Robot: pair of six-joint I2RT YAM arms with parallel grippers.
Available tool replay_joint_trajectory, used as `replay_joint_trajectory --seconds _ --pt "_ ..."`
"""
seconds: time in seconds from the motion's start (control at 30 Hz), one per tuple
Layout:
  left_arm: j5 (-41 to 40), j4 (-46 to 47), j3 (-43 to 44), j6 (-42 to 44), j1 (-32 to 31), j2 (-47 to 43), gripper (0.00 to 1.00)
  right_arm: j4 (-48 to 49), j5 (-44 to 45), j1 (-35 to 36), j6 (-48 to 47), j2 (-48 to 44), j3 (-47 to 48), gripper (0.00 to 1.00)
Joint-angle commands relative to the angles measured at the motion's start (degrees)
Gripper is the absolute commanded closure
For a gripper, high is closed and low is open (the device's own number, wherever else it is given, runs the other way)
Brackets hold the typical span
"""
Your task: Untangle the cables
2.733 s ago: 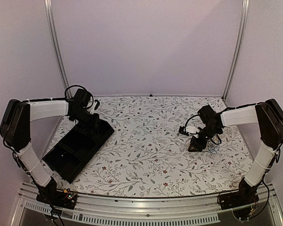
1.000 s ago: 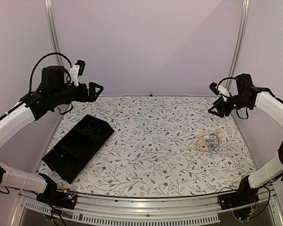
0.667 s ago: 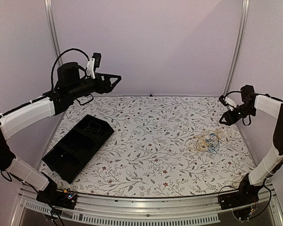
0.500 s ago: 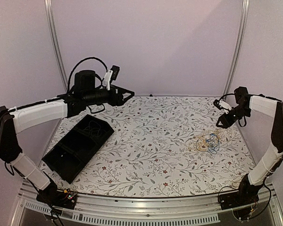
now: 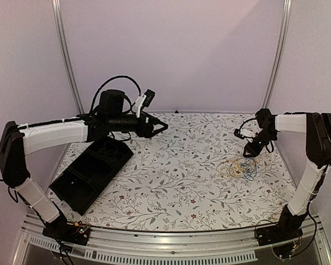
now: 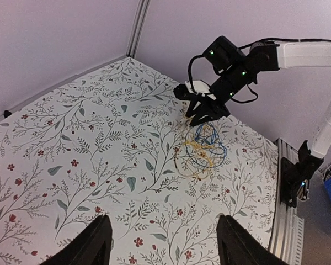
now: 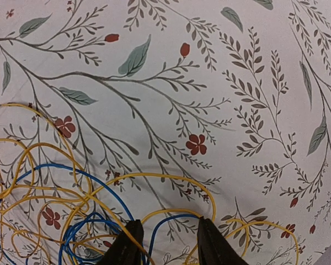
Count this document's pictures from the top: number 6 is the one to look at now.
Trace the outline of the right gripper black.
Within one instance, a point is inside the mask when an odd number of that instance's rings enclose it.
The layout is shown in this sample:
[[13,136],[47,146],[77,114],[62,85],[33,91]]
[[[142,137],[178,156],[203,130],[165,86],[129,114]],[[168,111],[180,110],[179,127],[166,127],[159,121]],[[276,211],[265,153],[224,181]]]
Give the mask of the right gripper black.
[[202,106],[202,102],[198,99],[191,99],[189,102],[185,116],[192,118],[191,127],[215,121],[223,116],[228,117],[230,112],[226,103],[229,100],[239,104],[247,104],[258,99],[258,94],[251,88],[249,90],[255,95],[254,99],[245,101],[233,99],[233,96],[244,86],[249,86],[251,83],[257,84],[257,68],[244,65],[232,65],[227,70],[219,70],[216,66],[212,68],[219,78],[209,87],[209,106]]

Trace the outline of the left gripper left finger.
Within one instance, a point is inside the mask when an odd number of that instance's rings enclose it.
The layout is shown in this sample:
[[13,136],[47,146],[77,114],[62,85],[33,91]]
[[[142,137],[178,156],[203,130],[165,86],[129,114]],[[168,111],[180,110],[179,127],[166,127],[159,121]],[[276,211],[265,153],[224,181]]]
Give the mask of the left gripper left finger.
[[112,233],[109,217],[99,215],[72,242],[42,265],[108,265]]

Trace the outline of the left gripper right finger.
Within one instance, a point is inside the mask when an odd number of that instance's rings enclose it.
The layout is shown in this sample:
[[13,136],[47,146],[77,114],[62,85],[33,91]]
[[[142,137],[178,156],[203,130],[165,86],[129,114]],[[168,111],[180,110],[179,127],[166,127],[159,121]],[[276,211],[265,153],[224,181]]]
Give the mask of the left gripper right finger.
[[219,217],[216,234],[220,264],[285,264],[230,215]]

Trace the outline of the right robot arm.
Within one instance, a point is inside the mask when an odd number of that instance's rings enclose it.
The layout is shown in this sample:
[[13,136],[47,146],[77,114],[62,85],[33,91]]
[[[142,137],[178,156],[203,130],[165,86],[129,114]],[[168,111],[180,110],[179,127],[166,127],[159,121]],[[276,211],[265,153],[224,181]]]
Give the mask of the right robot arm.
[[[185,83],[185,100],[190,102],[186,116],[190,126],[197,126],[229,116],[226,103],[243,87],[257,82],[260,72],[295,67],[331,68],[331,40],[322,39],[261,39],[249,44],[249,54],[225,36],[219,36],[196,59],[205,58],[219,78],[208,85],[194,81],[191,65]],[[307,150],[311,156],[323,160],[331,147],[331,101],[317,126]]]

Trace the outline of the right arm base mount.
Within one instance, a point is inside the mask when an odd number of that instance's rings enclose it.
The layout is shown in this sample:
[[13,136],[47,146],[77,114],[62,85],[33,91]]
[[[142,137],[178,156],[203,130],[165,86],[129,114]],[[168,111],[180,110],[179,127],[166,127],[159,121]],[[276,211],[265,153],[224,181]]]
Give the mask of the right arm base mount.
[[292,163],[286,157],[281,159],[280,201],[291,208],[297,207],[297,193],[303,181],[309,181],[324,162],[323,158],[312,155],[307,142],[298,150],[298,162]]

